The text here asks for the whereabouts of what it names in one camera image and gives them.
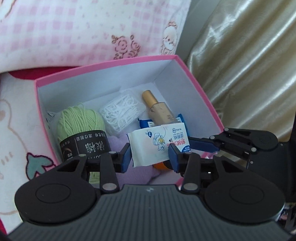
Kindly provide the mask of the white wet wipes pack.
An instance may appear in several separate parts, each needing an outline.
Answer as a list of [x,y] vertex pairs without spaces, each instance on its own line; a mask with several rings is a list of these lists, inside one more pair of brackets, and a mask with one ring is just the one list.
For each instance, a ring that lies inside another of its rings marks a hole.
[[141,128],[128,133],[134,167],[151,166],[169,159],[169,145],[191,150],[184,123]]

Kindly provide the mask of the frosted foundation bottle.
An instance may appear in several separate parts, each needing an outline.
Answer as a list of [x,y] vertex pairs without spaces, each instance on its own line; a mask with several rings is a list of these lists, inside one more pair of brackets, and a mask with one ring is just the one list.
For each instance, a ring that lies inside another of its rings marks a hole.
[[142,99],[149,108],[148,116],[156,126],[178,122],[167,104],[165,102],[158,102],[150,90],[142,93]]

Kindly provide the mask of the pink checked plush pillow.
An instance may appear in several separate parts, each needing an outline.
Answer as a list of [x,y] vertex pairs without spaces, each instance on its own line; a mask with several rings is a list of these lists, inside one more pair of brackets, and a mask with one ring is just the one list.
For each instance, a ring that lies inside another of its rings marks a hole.
[[1,72],[173,55],[190,1],[1,1]]

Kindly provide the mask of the strawberry bear bed blanket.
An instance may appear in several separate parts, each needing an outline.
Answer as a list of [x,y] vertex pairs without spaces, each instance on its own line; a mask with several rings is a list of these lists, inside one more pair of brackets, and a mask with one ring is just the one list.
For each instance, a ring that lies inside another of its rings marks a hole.
[[15,193],[26,182],[59,164],[45,135],[35,82],[1,74],[1,231],[22,222]]

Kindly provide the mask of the green yarn ball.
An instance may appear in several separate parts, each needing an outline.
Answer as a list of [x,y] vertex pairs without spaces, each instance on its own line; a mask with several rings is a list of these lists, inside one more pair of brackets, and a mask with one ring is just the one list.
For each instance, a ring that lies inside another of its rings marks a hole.
[[98,159],[111,150],[103,117],[82,104],[61,111],[57,139],[64,161],[79,154]]

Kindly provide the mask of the golden satin curtain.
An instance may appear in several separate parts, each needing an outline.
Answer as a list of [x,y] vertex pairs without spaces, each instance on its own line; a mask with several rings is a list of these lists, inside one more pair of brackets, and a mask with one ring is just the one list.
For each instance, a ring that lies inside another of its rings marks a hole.
[[295,1],[220,1],[187,66],[225,127],[287,141],[295,117]]

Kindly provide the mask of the orange small object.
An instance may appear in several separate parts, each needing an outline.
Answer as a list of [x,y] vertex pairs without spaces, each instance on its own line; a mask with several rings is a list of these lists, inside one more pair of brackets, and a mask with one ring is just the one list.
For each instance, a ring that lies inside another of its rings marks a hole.
[[163,162],[160,162],[160,163],[157,163],[157,164],[153,164],[153,167],[155,169],[161,170],[161,171],[168,171],[168,170],[170,170],[170,168],[166,167]]

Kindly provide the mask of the bag of white floss picks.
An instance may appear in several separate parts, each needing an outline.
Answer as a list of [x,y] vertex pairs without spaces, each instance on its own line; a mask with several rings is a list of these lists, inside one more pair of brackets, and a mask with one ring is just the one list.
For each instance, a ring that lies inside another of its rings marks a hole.
[[99,113],[102,115],[106,130],[110,135],[118,135],[130,125],[141,113],[140,102],[131,90],[119,94],[107,104]]

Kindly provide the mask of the pink cardboard box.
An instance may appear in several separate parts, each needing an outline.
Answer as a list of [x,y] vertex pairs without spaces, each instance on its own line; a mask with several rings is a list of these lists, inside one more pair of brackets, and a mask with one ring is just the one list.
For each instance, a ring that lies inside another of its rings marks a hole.
[[222,122],[176,56],[136,57],[73,68],[36,81],[40,114],[59,161],[90,160],[130,143],[119,185],[169,182],[154,168],[169,144],[193,151],[190,137],[219,134]]

